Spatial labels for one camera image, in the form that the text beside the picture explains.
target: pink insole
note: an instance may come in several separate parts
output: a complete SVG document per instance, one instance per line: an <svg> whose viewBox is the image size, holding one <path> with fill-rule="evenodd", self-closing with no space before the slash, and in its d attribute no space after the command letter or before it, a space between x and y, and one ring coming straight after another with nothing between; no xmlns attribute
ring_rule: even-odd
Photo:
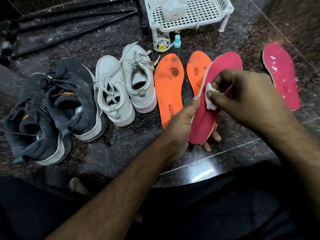
<svg viewBox="0 0 320 240"><path fill-rule="evenodd" d="M271 43L264 48L262 60L287 106L292 111L300 108L294 63L289 53L280 45Z"/></svg>
<svg viewBox="0 0 320 240"><path fill-rule="evenodd" d="M192 144L202 144L210 136L218 115L221 109L217 108L216 110L208 110L206 108L205 101L205 91L208 83L224 69L238 69L242 70L242 60L241 57L235 52L228 52L217 59L215 59L211 65L208 67L206 75L203 78L202 87L200 89L200 99L201 104L197 112L194 115L192 124L191 124L191 133L189 135L189 142Z"/></svg>

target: white sneaker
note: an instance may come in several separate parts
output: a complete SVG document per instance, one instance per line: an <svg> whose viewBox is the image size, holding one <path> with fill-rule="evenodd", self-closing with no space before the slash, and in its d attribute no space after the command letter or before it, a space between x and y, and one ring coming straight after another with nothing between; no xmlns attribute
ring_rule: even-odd
<svg viewBox="0 0 320 240"><path fill-rule="evenodd" d="M139 113L149 113L157 105L156 89L153 81L154 65L138 42L127 45L122 53L122 67L125 74L126 90L134 108Z"/></svg>
<svg viewBox="0 0 320 240"><path fill-rule="evenodd" d="M98 89L98 105L116 126L132 123L135 112L126 91L123 69L113 56L98 60L95 88Z"/></svg>

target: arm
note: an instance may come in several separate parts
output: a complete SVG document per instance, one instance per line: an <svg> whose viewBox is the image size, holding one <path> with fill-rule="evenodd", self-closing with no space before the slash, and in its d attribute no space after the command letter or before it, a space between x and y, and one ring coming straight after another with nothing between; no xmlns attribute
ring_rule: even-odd
<svg viewBox="0 0 320 240"><path fill-rule="evenodd" d="M177 113L158 139L46 239L124 239L161 170L186 151L191 117L199 105L194 100Z"/></svg>
<svg viewBox="0 0 320 240"><path fill-rule="evenodd" d="M259 135L299 174L320 222L320 145L299 124L266 74L224 70L211 83L229 97L210 93L215 105Z"/></svg>

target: granite floor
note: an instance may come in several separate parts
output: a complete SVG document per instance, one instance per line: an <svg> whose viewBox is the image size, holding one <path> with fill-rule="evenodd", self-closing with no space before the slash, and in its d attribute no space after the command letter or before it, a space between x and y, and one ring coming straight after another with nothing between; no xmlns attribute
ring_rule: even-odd
<svg viewBox="0 0 320 240"><path fill-rule="evenodd" d="M80 0L69 5L76 6L92 1ZM293 57L296 68L302 106L294 114L315 136L320 137L319 2L230 1L234 6L234 13L230 16L223 33L218 32L217 24L204 26L199 30L182 30L181 48L171 48L169 52L177 54L186 69L188 60L195 51L205 52L212 60L225 52L234 51L242 57L244 70L266 72L261 59L264 46L271 42L281 44ZM134 4L123 3L117 7L116 9L132 8ZM110 10L110 7L97 8L92 12L101 10ZM90 28L110 18L88 18L22 34L18 39L19 51ZM13 61L9 68L21 77L0 81L0 119L18 100L23 82L27 81L27 77L32 73L53 71L56 62L63 57L77 59L94 72L96 62L101 56L112 55L120 59L122 49L135 41L139 41L139 45L145 50L153 50L150 37L142 34L138 16ZM158 56L159 54L153 51L150 58L156 60ZM186 70L181 96L184 104L193 98ZM192 146L180 160L162 171L155 187L171 187L201 181L263 160L279 163L275 154L254 133L235 123L226 113L222 112L221 116L225 119L217 129L222 136L221 143L209 141L212 146L210 153L205 152L199 145ZM72 176L108 182L162 131L158 107L151 113L136 113L134 122L127 127L116 127L110 122L106 133L94 142L83 143L73 137L70 156L60 164L50 167L42 167L36 163L25 166L12 165L10 148L1 134L0 176L14 175L38 185L50 183L65 186Z"/></svg>

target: sneaker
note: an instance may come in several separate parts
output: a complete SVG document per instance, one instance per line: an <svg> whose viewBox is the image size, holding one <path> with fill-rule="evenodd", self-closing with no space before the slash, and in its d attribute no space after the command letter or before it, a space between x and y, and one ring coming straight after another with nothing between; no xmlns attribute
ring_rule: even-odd
<svg viewBox="0 0 320 240"><path fill-rule="evenodd" d="M90 142L105 132L107 117L96 103L93 80L87 67L69 58L61 59L56 76L46 79L47 107L62 135Z"/></svg>
<svg viewBox="0 0 320 240"><path fill-rule="evenodd" d="M148 113L157 105L156 89L153 81L154 65L149 54L137 45L127 45L122 53L122 66L125 74L126 90L134 108L139 113Z"/></svg>
<svg viewBox="0 0 320 240"><path fill-rule="evenodd" d="M124 77L121 63L113 56L103 56L98 60L95 80L98 105L120 127L131 124L135 117Z"/></svg>
<svg viewBox="0 0 320 240"><path fill-rule="evenodd" d="M36 161L41 165L61 162L71 150L71 139L54 126L40 85L47 76L34 73L22 92L22 101L3 120L1 128L15 157L14 164Z"/></svg>

